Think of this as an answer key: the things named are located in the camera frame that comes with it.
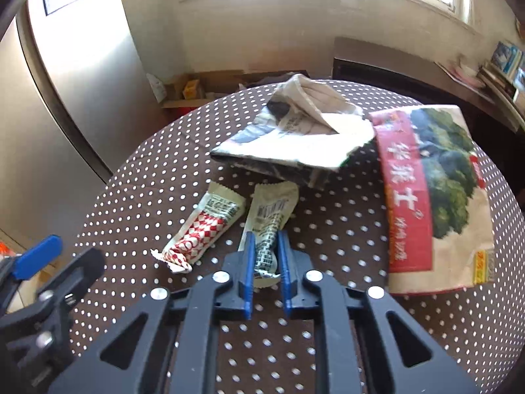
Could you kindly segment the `red checkered snack wrapper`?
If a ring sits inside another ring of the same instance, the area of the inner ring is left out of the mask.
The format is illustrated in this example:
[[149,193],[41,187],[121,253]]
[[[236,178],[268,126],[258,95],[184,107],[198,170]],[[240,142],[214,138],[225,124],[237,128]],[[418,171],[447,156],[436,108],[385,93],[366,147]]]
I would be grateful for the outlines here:
[[199,204],[164,248],[151,249],[154,259],[171,273],[187,274],[201,256],[245,212],[245,197],[217,182],[210,182]]

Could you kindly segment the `cream black snack wrapper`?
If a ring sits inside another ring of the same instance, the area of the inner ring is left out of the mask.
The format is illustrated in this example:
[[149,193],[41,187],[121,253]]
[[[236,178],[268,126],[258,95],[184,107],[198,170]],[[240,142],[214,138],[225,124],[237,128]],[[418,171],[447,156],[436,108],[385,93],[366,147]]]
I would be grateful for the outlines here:
[[245,220],[239,249],[243,250],[249,232],[255,236],[255,287],[275,286],[280,281],[277,260],[278,232],[294,212],[299,187],[294,182],[257,184]]

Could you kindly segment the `newspaper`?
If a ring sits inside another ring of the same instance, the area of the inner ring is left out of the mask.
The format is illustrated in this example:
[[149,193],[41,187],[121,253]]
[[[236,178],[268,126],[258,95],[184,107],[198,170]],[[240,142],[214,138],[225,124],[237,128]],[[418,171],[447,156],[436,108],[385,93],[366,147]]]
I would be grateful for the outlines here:
[[235,167],[323,190],[375,137],[363,110],[302,74],[279,84],[252,124],[211,151]]

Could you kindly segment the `brown paper food bag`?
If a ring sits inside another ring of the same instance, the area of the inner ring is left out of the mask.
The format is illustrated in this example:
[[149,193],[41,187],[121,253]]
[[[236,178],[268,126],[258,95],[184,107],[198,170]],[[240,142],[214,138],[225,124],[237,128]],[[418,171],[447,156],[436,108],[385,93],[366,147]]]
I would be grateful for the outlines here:
[[370,114],[389,222],[389,290],[429,295],[495,281],[486,183],[461,109]]

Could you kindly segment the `brown polka dot tablecloth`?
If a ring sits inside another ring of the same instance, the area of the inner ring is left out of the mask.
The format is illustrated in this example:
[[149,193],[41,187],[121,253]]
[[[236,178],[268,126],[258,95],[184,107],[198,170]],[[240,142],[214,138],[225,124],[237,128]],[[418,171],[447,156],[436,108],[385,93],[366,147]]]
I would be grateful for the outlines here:
[[[132,151],[94,201],[76,249],[100,247],[106,270],[73,311],[70,350],[83,355],[130,306],[152,289],[192,286],[237,249],[236,223],[187,275],[151,256],[197,206],[210,182],[250,197],[258,173],[215,162],[210,150],[250,124],[273,93],[260,86],[209,103],[150,136]],[[468,290],[404,296],[401,305],[471,375],[484,393],[524,390],[524,217],[516,192],[524,184],[524,142],[486,116],[466,113],[490,196],[496,279]],[[382,286],[388,271],[383,177],[366,145],[322,191],[303,188],[286,224],[291,245],[340,283]],[[314,343],[309,321],[290,320],[280,290],[257,291],[254,315],[221,325],[217,389],[221,393],[311,393]]]

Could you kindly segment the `silver double-door refrigerator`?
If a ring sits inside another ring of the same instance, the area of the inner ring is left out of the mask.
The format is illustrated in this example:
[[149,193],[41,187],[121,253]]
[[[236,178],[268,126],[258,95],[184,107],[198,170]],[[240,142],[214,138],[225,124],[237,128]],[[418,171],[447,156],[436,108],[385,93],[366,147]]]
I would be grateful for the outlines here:
[[1,40],[1,238],[72,248],[125,160],[165,124],[122,0],[23,0]]

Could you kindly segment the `brown cardboard box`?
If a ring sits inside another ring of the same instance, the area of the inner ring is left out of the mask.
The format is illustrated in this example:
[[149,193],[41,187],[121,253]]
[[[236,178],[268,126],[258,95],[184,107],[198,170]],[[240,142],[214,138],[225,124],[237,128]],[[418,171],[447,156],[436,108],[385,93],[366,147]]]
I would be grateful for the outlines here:
[[295,74],[310,76],[305,69],[267,72],[227,69],[184,73],[165,82],[166,97],[161,105],[166,109],[198,107],[238,90],[284,82]]

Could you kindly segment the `dark wooden cabinet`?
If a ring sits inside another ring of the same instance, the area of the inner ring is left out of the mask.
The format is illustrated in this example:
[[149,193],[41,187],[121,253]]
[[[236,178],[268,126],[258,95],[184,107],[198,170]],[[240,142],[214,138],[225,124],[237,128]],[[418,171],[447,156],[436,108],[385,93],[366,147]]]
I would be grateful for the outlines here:
[[454,81],[437,63],[354,38],[335,38],[332,78],[368,84],[425,104],[460,107],[474,140],[512,182],[524,182],[524,132],[503,105]]

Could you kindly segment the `books on shelf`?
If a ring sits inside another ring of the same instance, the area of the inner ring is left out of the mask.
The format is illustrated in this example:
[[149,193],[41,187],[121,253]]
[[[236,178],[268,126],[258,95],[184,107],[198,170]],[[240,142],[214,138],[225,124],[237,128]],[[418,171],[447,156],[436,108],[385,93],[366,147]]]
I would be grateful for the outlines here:
[[511,111],[524,119],[524,51],[509,41],[499,41],[478,77]]

